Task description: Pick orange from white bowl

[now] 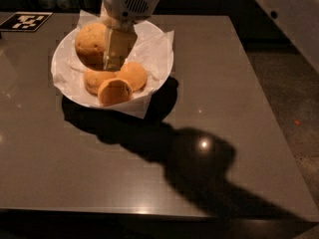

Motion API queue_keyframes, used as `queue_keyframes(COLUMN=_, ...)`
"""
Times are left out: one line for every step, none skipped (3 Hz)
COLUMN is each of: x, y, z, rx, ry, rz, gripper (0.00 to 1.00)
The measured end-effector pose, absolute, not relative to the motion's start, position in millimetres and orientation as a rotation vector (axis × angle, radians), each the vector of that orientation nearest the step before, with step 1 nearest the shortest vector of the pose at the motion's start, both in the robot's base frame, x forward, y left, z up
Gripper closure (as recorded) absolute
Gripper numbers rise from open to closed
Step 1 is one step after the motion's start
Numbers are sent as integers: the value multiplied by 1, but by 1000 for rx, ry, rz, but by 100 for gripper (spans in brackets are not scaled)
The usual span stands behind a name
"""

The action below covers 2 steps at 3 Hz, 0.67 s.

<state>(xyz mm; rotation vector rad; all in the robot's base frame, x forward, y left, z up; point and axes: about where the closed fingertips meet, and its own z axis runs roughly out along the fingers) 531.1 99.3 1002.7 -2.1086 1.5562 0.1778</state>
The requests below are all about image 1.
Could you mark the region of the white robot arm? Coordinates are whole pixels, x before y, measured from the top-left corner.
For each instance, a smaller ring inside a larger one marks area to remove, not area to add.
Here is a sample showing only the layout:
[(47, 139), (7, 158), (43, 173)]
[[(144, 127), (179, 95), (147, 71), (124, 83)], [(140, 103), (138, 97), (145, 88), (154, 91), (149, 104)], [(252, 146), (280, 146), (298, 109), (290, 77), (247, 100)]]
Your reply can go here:
[[(149, 18), (160, 0), (102, 0), (107, 14), (128, 27)], [(319, 0), (254, 0), (319, 72)]]

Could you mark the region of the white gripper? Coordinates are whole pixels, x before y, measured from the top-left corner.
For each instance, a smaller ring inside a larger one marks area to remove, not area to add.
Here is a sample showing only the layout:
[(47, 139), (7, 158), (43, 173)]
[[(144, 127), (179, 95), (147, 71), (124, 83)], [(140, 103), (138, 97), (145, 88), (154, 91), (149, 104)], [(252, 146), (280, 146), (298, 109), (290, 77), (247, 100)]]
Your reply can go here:
[[(160, 0), (102, 0), (106, 13), (119, 23), (137, 24), (147, 20)], [(124, 64), (138, 35), (135, 27), (108, 26), (105, 32), (104, 70), (118, 71)]]

